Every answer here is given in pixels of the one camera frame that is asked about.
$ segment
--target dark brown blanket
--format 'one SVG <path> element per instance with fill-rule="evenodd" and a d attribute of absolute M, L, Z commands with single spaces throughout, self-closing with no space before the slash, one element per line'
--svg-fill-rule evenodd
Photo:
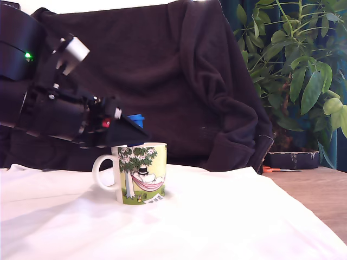
<path fill-rule="evenodd" d="M 90 54 L 72 73 L 95 95 L 117 95 L 123 111 L 145 116 L 169 163 L 258 170 L 272 127 L 218 0 L 74 14 L 38 9 L 54 48 L 67 33 Z M 110 149 L 82 150 L 13 132 L 5 165 L 91 170 Z"/>

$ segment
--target blue object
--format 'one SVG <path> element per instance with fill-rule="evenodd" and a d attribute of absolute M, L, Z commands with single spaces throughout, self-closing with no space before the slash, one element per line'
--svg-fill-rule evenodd
<path fill-rule="evenodd" d="M 144 118 L 141 114 L 137 114 L 137 115 L 128 115 L 128 118 L 129 118 L 130 120 L 132 120 L 134 123 L 136 123 L 138 126 L 140 126 L 141 128 L 143 128 L 143 120 L 145 120 L 145 118 Z M 128 145 L 128 147 L 138 146 L 138 145 L 143 145 L 143 143 L 141 143 L 141 144 Z"/>
<path fill-rule="evenodd" d="M 143 120 L 145 120 L 145 118 L 141 114 L 128 115 L 128 118 L 143 128 Z"/>

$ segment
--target white tablecloth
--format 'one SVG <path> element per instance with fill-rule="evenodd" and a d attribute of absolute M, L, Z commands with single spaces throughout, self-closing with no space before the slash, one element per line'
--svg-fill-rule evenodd
<path fill-rule="evenodd" d="M 347 246 L 252 168 L 168 165 L 165 199 L 131 206 L 89 172 L 14 165 L 1 172 L 1 259 L 346 260 Z"/>

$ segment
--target mug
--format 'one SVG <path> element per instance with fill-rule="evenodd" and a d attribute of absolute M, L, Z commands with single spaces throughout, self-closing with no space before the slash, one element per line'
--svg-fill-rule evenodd
<path fill-rule="evenodd" d="M 167 144 L 147 142 L 138 146 L 115 146 L 112 155 L 100 156 L 93 165 L 95 182 L 106 191 L 114 191 L 123 204 L 148 204 L 165 195 Z M 100 178 L 100 165 L 113 161 L 114 184 L 106 186 Z"/>

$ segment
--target mug illustration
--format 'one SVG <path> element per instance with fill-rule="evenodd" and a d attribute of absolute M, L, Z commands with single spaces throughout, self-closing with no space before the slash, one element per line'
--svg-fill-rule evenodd
<path fill-rule="evenodd" d="M 166 147 L 161 152 L 166 158 Z M 153 197 L 164 197 L 165 164 L 160 156 L 154 147 L 118 147 L 123 203 L 146 204 Z"/>

